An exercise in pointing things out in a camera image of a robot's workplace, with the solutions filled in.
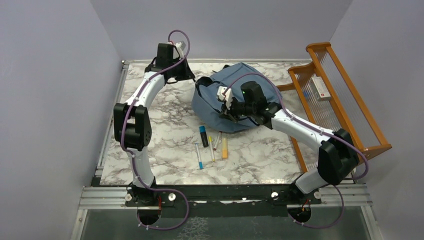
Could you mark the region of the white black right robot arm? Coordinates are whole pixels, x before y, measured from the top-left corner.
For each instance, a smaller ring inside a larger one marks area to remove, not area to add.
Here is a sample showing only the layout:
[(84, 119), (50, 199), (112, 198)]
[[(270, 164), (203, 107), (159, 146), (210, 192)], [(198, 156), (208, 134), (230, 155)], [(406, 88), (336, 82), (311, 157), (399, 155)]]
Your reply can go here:
[(338, 185), (359, 164), (350, 134), (332, 131), (297, 117), (280, 103), (268, 101), (255, 81), (241, 85), (243, 101), (238, 101), (229, 87), (221, 86), (217, 99), (222, 103), (221, 114), (237, 122), (251, 117), (259, 124), (285, 133), (317, 152), (317, 167), (301, 174), (290, 185), (289, 199), (300, 204), (309, 193), (326, 185)]

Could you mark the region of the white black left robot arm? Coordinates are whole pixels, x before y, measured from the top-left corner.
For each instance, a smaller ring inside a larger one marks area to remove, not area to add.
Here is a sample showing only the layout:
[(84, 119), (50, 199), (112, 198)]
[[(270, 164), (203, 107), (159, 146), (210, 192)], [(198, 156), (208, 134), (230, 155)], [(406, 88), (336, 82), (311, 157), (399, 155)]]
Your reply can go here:
[(147, 206), (157, 200), (157, 191), (152, 188), (155, 177), (148, 155), (148, 145), (153, 134), (149, 108), (169, 79), (185, 81), (195, 78), (188, 65), (185, 49), (189, 50), (183, 41), (158, 44), (157, 55), (145, 68), (139, 87), (128, 100), (116, 103), (113, 108), (115, 140), (130, 158), (133, 174), (131, 194)]

